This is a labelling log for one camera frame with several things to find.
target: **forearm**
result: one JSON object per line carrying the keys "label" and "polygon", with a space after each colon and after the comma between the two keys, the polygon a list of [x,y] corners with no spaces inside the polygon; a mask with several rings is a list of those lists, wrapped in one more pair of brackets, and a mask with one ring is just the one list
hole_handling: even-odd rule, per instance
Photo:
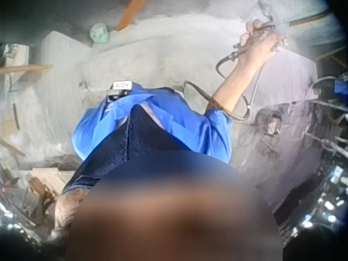
{"label": "forearm", "polygon": [[213,99],[226,110],[233,111],[238,99],[250,84],[255,73],[256,70],[252,64],[238,63],[214,93]]}

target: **wooden plank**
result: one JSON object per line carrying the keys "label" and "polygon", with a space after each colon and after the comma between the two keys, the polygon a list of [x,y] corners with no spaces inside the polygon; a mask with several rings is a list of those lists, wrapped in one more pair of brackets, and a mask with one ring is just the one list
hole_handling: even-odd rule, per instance
{"label": "wooden plank", "polygon": [[137,13],[144,7],[146,0],[131,0],[129,6],[125,9],[121,22],[117,27],[117,31],[125,29],[131,24],[137,15]]}
{"label": "wooden plank", "polygon": [[0,145],[5,147],[5,148],[7,148],[9,151],[13,152],[14,154],[18,154],[18,155],[23,156],[23,157],[26,156],[25,153],[21,152],[16,147],[14,147],[11,144],[7,143],[3,139],[0,139]]}
{"label": "wooden plank", "polygon": [[20,130],[16,105],[13,104],[12,108],[6,110],[0,116],[0,135],[1,137],[7,137]]}
{"label": "wooden plank", "polygon": [[0,68],[0,74],[6,73],[14,73],[14,72],[27,72],[32,70],[46,70],[52,68],[52,65],[49,64],[30,64],[30,65],[22,65],[22,66],[7,66]]}

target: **wooden stick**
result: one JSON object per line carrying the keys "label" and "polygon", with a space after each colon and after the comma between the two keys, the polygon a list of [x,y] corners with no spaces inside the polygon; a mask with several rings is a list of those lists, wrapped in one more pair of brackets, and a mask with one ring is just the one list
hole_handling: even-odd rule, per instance
{"label": "wooden stick", "polygon": [[1,67],[0,74],[13,73],[13,72],[27,72],[32,70],[46,70],[52,68],[52,65],[49,64],[30,64],[30,65],[22,65],[22,66],[8,66]]}
{"label": "wooden stick", "polygon": [[125,9],[117,31],[125,29],[135,20],[136,14],[144,7],[146,0],[131,0],[129,6]]}
{"label": "wooden stick", "polygon": [[0,145],[7,148],[9,151],[18,154],[20,156],[25,157],[25,153],[21,152],[20,150],[18,150],[16,147],[12,146],[11,144],[7,143],[6,141],[4,141],[3,139],[0,139]]}

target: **short sleeve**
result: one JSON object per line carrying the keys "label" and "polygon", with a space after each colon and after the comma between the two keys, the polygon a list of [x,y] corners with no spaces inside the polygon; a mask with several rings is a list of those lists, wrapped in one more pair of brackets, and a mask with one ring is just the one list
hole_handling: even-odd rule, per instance
{"label": "short sleeve", "polygon": [[210,139],[214,157],[229,163],[232,157],[232,118],[216,108],[206,112],[205,116],[210,123]]}

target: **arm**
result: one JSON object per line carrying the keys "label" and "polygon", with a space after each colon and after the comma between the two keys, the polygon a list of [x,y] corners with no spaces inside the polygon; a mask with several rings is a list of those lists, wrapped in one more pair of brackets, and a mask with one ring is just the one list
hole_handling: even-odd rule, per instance
{"label": "arm", "polygon": [[250,84],[255,73],[274,55],[271,51],[272,47],[282,39],[275,33],[265,35],[264,32],[253,32],[254,28],[261,26],[262,23],[259,20],[254,21],[252,25],[247,24],[248,33],[240,38],[242,46],[248,44],[250,35],[262,38],[252,44],[248,51],[239,57],[237,66],[213,95],[213,99],[228,111],[233,111],[238,99]]}

